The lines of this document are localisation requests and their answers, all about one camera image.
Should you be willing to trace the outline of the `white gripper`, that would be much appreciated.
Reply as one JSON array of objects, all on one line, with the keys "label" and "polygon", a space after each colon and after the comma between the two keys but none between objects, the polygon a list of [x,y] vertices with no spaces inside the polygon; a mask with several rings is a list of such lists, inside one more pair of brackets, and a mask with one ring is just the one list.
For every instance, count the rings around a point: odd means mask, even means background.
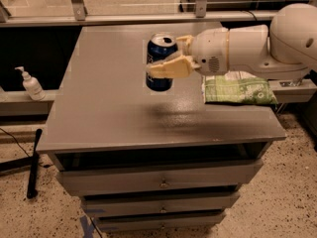
[{"label": "white gripper", "polygon": [[229,65],[229,30],[208,29],[196,36],[186,35],[176,38],[181,56],[158,60],[147,65],[147,73],[152,78],[184,78],[194,71],[205,76],[223,75]]}]

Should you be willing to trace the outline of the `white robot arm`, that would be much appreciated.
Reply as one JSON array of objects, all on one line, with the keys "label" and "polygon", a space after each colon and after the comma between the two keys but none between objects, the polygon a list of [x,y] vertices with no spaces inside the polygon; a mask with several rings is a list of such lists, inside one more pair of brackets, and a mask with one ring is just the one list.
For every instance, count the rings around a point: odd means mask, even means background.
[{"label": "white robot arm", "polygon": [[147,66],[151,77],[245,71],[265,79],[298,79],[317,68],[317,7],[291,4],[269,26],[207,29],[177,41],[176,53]]}]

